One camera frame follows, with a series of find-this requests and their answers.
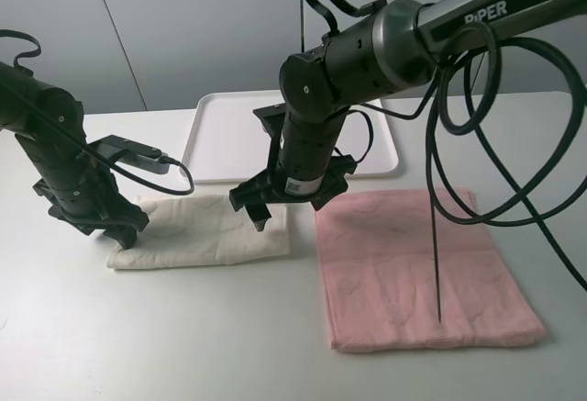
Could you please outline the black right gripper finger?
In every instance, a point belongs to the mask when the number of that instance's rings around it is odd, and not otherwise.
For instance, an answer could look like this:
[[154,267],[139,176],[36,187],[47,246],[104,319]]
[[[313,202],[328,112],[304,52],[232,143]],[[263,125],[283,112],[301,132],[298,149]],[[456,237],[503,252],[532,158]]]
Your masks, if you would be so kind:
[[252,221],[255,229],[262,232],[269,219],[271,219],[271,212],[266,204],[248,204],[245,206],[247,214]]

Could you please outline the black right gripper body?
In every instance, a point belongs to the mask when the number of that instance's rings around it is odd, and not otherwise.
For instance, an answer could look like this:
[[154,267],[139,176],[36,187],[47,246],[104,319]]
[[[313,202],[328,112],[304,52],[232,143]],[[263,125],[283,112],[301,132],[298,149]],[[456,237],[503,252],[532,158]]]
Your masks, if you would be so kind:
[[347,191],[347,174],[356,170],[350,155],[336,156],[334,149],[347,118],[346,107],[321,123],[294,117],[286,107],[282,149],[270,143],[266,168],[229,192],[238,211],[248,204],[310,203],[319,210]]

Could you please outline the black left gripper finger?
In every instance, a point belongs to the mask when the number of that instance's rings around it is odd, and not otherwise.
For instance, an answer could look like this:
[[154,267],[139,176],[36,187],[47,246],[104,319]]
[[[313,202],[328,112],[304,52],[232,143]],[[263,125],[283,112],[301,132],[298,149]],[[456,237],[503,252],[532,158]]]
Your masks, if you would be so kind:
[[123,249],[131,249],[137,241],[137,231],[128,226],[113,226],[107,228],[103,235],[109,239],[115,240]]

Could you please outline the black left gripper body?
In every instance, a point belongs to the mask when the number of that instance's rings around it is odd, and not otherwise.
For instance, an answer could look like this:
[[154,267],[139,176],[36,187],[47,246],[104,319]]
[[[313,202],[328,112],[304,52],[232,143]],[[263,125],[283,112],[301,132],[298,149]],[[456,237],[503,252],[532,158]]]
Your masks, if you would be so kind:
[[149,223],[140,207],[118,190],[109,168],[64,140],[32,140],[32,163],[40,175],[33,185],[50,202],[49,214],[85,235],[135,236]]

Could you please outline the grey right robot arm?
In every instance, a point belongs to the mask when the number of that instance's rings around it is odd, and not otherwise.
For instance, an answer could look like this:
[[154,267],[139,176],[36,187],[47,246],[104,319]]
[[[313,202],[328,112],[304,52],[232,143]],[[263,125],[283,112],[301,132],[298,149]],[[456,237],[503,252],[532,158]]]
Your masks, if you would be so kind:
[[583,14],[586,0],[414,0],[366,6],[350,28],[328,34],[320,47],[290,56],[279,74],[283,104],[257,116],[271,136],[266,169],[229,194],[257,228],[269,205],[324,206],[347,189],[355,170],[334,148],[352,106],[428,83],[435,62],[494,46]]

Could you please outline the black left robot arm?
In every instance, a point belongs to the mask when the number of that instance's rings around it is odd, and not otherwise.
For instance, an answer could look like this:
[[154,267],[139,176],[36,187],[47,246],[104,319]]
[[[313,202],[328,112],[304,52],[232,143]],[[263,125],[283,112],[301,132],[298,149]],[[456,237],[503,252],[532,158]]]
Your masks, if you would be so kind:
[[100,229],[131,248],[149,219],[118,190],[110,169],[79,148],[87,143],[82,103],[67,91],[1,66],[1,128],[15,138],[39,172],[33,185],[49,214],[85,235]]

